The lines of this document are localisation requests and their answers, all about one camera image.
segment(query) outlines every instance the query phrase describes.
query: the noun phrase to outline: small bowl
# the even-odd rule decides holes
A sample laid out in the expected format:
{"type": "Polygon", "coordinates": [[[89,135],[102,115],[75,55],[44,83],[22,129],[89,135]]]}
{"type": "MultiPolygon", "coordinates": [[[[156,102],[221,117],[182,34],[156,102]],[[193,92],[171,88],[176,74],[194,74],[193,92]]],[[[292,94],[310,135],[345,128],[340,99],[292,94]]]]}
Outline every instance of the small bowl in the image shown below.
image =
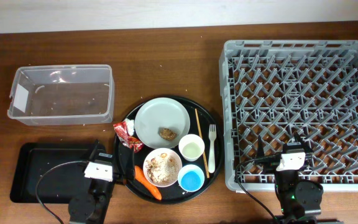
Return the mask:
{"type": "Polygon", "coordinates": [[[204,153],[205,144],[202,138],[195,134],[188,134],[180,139],[179,141],[179,152],[189,162],[196,161],[204,153]],[[184,148],[189,145],[194,144],[194,147],[197,147],[198,152],[194,156],[185,155],[183,153],[184,148]]]}
{"type": "Polygon", "coordinates": [[[186,190],[187,192],[196,192],[197,190],[199,190],[203,185],[204,185],[204,181],[205,181],[205,176],[204,176],[204,172],[201,168],[199,168],[196,165],[190,164],[190,165],[186,165],[184,166],[182,169],[180,169],[179,174],[178,174],[178,183],[179,186],[183,189],[186,190]],[[196,189],[196,190],[188,190],[186,188],[184,188],[182,186],[182,178],[185,174],[194,171],[198,177],[200,178],[200,186],[196,189]]]}
{"type": "Polygon", "coordinates": [[[165,149],[165,148],[160,148],[160,149],[154,149],[153,151],[151,151],[149,153],[149,155],[146,156],[144,162],[143,162],[143,174],[146,177],[146,179],[154,186],[156,187],[168,187],[171,186],[172,184],[174,184],[177,180],[178,177],[176,177],[175,180],[173,180],[172,182],[166,183],[166,184],[156,184],[154,183],[154,181],[149,177],[149,175],[147,175],[147,162],[146,161],[151,161],[153,158],[157,157],[158,155],[161,155],[163,153],[167,153],[167,156],[171,156],[173,157],[173,159],[177,162],[177,168],[178,170],[181,169],[182,164],[181,164],[181,159],[179,157],[179,155],[177,153],[175,153],[174,150],[172,149],[165,149]]]}

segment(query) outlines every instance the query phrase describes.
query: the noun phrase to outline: cable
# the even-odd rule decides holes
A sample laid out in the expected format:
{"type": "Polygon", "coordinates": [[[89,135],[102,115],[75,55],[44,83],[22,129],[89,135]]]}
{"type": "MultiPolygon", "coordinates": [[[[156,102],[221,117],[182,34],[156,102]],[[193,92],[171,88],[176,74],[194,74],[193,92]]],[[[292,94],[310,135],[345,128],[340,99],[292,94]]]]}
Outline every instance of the cable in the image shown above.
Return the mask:
{"type": "Polygon", "coordinates": [[[256,160],[256,159],[250,159],[250,160],[248,160],[248,161],[241,162],[240,164],[237,165],[237,167],[236,167],[237,183],[239,184],[241,190],[244,191],[244,193],[246,193],[250,198],[252,198],[252,199],[254,199],[256,202],[258,202],[258,204],[259,204],[260,206],[262,206],[262,207],[272,216],[274,222],[275,222],[276,224],[279,224],[277,218],[273,215],[273,213],[272,213],[260,200],[258,200],[257,198],[255,198],[252,194],[250,194],[250,193],[248,192],[248,190],[246,190],[246,189],[241,185],[240,175],[238,175],[239,168],[240,168],[241,166],[244,166],[244,165],[250,163],[250,162],[254,162],[255,160],[256,160]]]}
{"type": "Polygon", "coordinates": [[[65,162],[65,163],[63,163],[63,164],[60,164],[60,165],[57,165],[57,166],[51,168],[50,170],[48,170],[46,173],[44,173],[44,174],[41,176],[41,178],[40,178],[40,179],[38,180],[38,182],[37,182],[37,185],[35,186],[35,197],[37,197],[38,202],[41,204],[41,206],[42,206],[46,211],[49,212],[49,214],[53,215],[53,217],[55,217],[55,218],[60,222],[60,224],[64,224],[64,223],[63,223],[63,221],[59,218],[59,216],[57,216],[56,214],[54,214],[49,208],[47,208],[47,207],[44,205],[43,202],[41,202],[41,199],[40,199],[40,197],[39,197],[39,195],[38,195],[38,188],[39,188],[39,185],[40,185],[42,179],[43,179],[47,174],[49,174],[49,173],[51,173],[52,171],[54,171],[55,169],[57,169],[57,168],[59,168],[59,167],[62,167],[62,166],[70,165],[70,164],[80,164],[80,163],[85,163],[85,164],[86,164],[85,161],[72,161],[72,162],[65,162]]]}

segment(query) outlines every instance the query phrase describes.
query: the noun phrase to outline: black round tray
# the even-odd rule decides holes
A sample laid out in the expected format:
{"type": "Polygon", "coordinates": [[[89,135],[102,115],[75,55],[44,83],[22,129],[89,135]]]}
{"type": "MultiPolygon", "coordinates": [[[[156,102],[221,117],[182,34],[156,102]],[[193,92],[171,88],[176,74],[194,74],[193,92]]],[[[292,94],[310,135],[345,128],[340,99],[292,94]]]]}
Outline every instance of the black round tray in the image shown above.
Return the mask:
{"type": "MultiPolygon", "coordinates": [[[[154,202],[154,203],[161,203],[161,204],[174,204],[174,203],[185,202],[187,200],[196,197],[197,195],[203,193],[214,182],[215,178],[219,174],[219,171],[221,170],[222,165],[224,164],[224,146],[223,146],[223,136],[221,130],[216,120],[210,115],[210,113],[205,108],[203,108],[201,105],[197,104],[196,102],[184,97],[180,97],[180,96],[164,96],[164,97],[174,99],[179,103],[181,103],[186,108],[190,116],[189,134],[198,135],[197,121],[195,115],[195,108],[197,108],[198,118],[200,120],[201,133],[203,135],[203,140],[205,142],[205,154],[206,154],[207,161],[209,155],[209,138],[208,138],[209,125],[215,124],[216,131],[217,131],[216,133],[217,138],[215,140],[215,164],[216,164],[215,172],[213,174],[209,174],[208,179],[205,176],[204,185],[198,191],[186,192],[179,186],[178,182],[176,181],[173,185],[169,187],[158,188],[162,195],[162,200],[159,201],[155,199],[152,196],[152,194],[138,181],[130,180],[126,184],[129,190],[131,190],[137,196],[139,196],[144,200],[148,200],[149,202],[154,202]]],[[[135,119],[137,112],[139,111],[140,107],[143,106],[143,104],[144,103],[140,104],[139,106],[136,106],[125,118],[135,119]]],[[[130,151],[127,150],[127,148],[124,145],[122,145],[117,135],[115,137],[114,148],[115,148],[115,156],[117,158],[117,168],[119,169],[120,173],[124,173],[126,169],[125,164],[128,163],[128,160],[130,158],[130,151]]],[[[135,153],[135,157],[134,157],[135,165],[143,168],[143,161],[146,158],[146,156],[149,154],[149,152],[151,152],[152,150],[153,150],[152,148],[144,146],[142,150],[135,153]]],[[[204,173],[207,172],[207,170],[205,170],[203,156],[201,156],[194,162],[188,162],[181,156],[178,146],[174,147],[173,150],[180,156],[183,166],[187,164],[194,164],[199,166],[204,171],[204,173]]]]}

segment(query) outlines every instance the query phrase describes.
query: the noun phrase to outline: blue liquid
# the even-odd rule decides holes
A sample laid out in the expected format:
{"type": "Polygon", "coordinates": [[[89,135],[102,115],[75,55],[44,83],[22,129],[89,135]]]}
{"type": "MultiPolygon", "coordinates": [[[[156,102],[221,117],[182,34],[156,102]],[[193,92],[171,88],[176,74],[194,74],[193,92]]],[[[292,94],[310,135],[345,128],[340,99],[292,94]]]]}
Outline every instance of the blue liquid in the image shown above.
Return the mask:
{"type": "Polygon", "coordinates": [[[201,178],[194,171],[190,171],[181,178],[181,186],[188,191],[199,189],[201,185],[201,178]]]}

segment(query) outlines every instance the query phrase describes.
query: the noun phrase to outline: carrot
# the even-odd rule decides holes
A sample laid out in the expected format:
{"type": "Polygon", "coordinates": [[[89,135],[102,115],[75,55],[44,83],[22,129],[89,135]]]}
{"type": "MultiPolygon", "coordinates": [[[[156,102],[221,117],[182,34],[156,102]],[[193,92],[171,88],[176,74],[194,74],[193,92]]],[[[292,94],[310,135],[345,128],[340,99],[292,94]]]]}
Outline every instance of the carrot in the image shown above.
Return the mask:
{"type": "Polygon", "coordinates": [[[152,184],[150,184],[150,182],[146,179],[146,177],[143,174],[143,170],[138,167],[135,166],[135,180],[139,181],[141,184],[143,184],[143,186],[145,186],[145,188],[147,190],[149,190],[149,192],[157,199],[157,200],[161,200],[162,196],[160,191],[158,190],[158,188],[152,184]]]}

